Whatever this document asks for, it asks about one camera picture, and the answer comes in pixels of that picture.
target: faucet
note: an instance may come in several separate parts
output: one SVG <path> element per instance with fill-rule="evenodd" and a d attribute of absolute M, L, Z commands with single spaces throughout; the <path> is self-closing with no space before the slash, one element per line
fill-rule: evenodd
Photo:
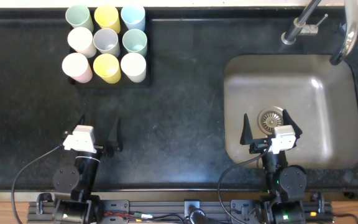
<path fill-rule="evenodd" d="M 315 35 L 318 32 L 318 26 L 327 18 L 327 14 L 316 25 L 307 25 L 306 21 L 310 14 L 317 8 L 321 0 L 311 0 L 305 10 L 298 18 L 295 18 L 288 32 L 284 32 L 281 40 L 284 44 L 291 45 L 296 41 L 297 35 Z M 346 34 L 341 48 L 331 56 L 329 62 L 337 65 L 352 51 L 358 35 L 358 5 L 357 0 L 344 0 L 346 13 Z"/>

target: drain strainer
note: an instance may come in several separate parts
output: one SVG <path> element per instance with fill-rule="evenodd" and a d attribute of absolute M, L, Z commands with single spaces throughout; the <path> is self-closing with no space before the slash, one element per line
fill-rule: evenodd
<path fill-rule="evenodd" d="M 283 125 L 282 111 L 276 106 L 261 111 L 258 117 L 259 128 L 265 134 L 273 134 L 274 127 Z"/>

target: faucet base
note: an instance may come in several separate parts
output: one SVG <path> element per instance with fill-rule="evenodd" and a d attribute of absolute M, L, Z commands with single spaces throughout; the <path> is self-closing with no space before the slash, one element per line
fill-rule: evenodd
<path fill-rule="evenodd" d="M 281 41 L 284 43 L 284 44 L 287 44 L 287 45 L 293 45 L 296 41 L 296 38 L 293 39 L 293 41 L 289 41 L 289 40 L 286 40 L 285 39 L 285 32 L 281 35 Z"/>

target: white cup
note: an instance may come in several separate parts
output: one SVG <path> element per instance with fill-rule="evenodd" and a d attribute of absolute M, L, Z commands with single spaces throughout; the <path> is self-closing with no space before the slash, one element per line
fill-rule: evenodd
<path fill-rule="evenodd" d="M 80 53 L 67 55 L 62 63 L 63 72 L 80 83 L 89 82 L 92 79 L 92 69 L 88 59 Z"/>
<path fill-rule="evenodd" d="M 129 30 L 144 31 L 146 25 L 146 11 L 142 6 L 125 6 L 121 9 L 121 18 Z"/>
<path fill-rule="evenodd" d="M 128 53 L 139 53 L 145 57 L 147 55 L 147 36 L 138 29 L 127 31 L 122 37 L 122 44 Z"/>
<path fill-rule="evenodd" d="M 106 28 L 97 31 L 94 34 L 93 43 L 102 54 L 112 54 L 116 57 L 120 54 L 118 35 L 112 29 Z"/>
<path fill-rule="evenodd" d="M 121 59 L 121 70 L 132 82 L 139 83 L 146 77 L 146 59 L 138 53 L 129 53 Z"/>
<path fill-rule="evenodd" d="M 90 10 L 86 6 L 76 5 L 66 11 L 66 20 L 74 28 L 85 27 L 93 32 Z"/>
<path fill-rule="evenodd" d="M 76 52 L 90 58 L 96 54 L 96 47 L 93 45 L 92 33 L 85 27 L 77 27 L 70 31 L 67 42 Z"/>

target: sink basin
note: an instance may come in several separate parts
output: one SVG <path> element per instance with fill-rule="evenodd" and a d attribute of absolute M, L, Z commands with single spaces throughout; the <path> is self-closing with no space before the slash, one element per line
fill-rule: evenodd
<path fill-rule="evenodd" d="M 358 105 L 346 62 L 329 55 L 241 55 L 224 71 L 226 151 L 238 163 L 255 157 L 240 145 L 244 114 L 254 138 L 282 125 L 287 109 L 303 134 L 286 152 L 289 164 L 346 169 L 358 163 Z M 256 167 L 256 162 L 248 167 Z"/>

